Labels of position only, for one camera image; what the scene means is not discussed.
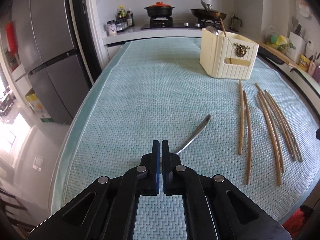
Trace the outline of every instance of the deer head emblem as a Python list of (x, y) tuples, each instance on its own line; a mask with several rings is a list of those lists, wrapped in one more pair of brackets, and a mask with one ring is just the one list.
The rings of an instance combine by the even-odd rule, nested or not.
[(235, 52), (238, 57), (244, 57), (247, 54), (247, 49), (250, 49), (250, 47), (238, 43), (234, 43), (234, 45), (236, 46)]

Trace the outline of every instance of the orange lid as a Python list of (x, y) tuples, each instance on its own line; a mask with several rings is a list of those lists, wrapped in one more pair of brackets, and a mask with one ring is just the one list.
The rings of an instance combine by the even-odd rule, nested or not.
[(168, 6), (168, 7), (171, 7), (171, 5), (163, 4), (163, 2), (156, 2), (156, 4), (150, 5), (149, 7), (155, 7), (155, 6)]

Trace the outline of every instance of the cutting board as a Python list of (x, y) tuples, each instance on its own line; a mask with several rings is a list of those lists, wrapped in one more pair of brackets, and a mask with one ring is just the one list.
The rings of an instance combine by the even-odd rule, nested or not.
[(268, 50), (269, 52), (271, 52), (273, 55), (275, 55), (276, 57), (278, 57), (279, 59), (283, 60), (287, 65), (289, 65), (290, 67), (294, 67), (294, 68), (299, 68), (299, 65), (297, 63), (295, 63), (292, 59), (290, 59), (287, 55), (281, 53), (279, 50), (268, 46), (267, 44), (263, 44), (261, 42), (258, 42), (259, 46), (265, 48), (266, 50)]

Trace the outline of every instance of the metal bolt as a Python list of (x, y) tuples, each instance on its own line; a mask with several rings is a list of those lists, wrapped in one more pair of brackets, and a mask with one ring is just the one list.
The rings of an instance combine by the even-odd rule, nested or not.
[(177, 170), (177, 171), (185, 171), (185, 170), (186, 170), (186, 167), (183, 166), (183, 165), (177, 165), (177, 166), (176, 166), (176, 170)]
[(146, 170), (147, 170), (146, 166), (140, 165), (140, 166), (137, 167), (137, 171), (138, 172), (145, 172)]
[(214, 176), (214, 180), (216, 182), (223, 182), (224, 181), (224, 177), (222, 175), (216, 175), (216, 176)]
[(108, 182), (108, 177), (106, 177), (106, 176), (101, 176), (99, 179), (98, 179), (98, 182), (100, 183), (100, 184), (106, 184), (107, 182)]

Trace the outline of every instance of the gas stove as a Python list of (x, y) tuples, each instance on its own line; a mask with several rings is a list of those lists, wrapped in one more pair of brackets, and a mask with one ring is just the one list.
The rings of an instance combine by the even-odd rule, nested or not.
[(202, 29), (207, 26), (212, 26), (217, 28), (218, 30), (222, 30), (222, 26), (220, 22), (213, 22), (209, 20), (198, 19), (195, 21), (185, 21), (185, 22), (173, 22), (173, 19), (170, 18), (161, 18), (161, 19), (150, 19), (150, 24), (145, 24), (142, 26), (141, 30), (146, 29), (160, 29), (160, 28), (185, 28), (185, 29)]

